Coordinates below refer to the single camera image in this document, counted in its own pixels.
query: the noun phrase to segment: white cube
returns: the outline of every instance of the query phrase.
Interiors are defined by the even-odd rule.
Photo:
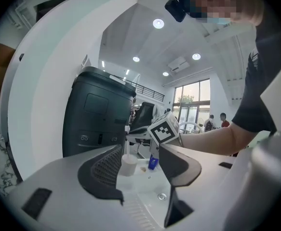
[[[168,143],[179,137],[179,123],[172,112],[158,117],[148,128],[157,145]]]

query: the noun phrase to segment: black t-shirt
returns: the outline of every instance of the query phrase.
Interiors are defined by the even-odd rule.
[[[250,131],[276,132],[275,124],[260,95],[281,70],[281,23],[265,5],[261,24],[256,26],[256,48],[248,58],[245,89],[232,122]]]

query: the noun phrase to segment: tree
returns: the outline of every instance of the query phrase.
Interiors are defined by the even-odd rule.
[[[194,96],[189,96],[189,95],[183,95],[182,102],[183,103],[189,103],[194,101]],[[181,102],[181,97],[178,97],[178,103]]]

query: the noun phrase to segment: red shirt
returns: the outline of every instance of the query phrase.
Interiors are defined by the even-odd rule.
[[[230,123],[228,121],[224,121],[222,122],[222,128],[227,128],[230,125]]]

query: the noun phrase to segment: person in red shirt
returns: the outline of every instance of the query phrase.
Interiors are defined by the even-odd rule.
[[[227,128],[230,123],[226,120],[226,114],[221,113],[222,128]]]

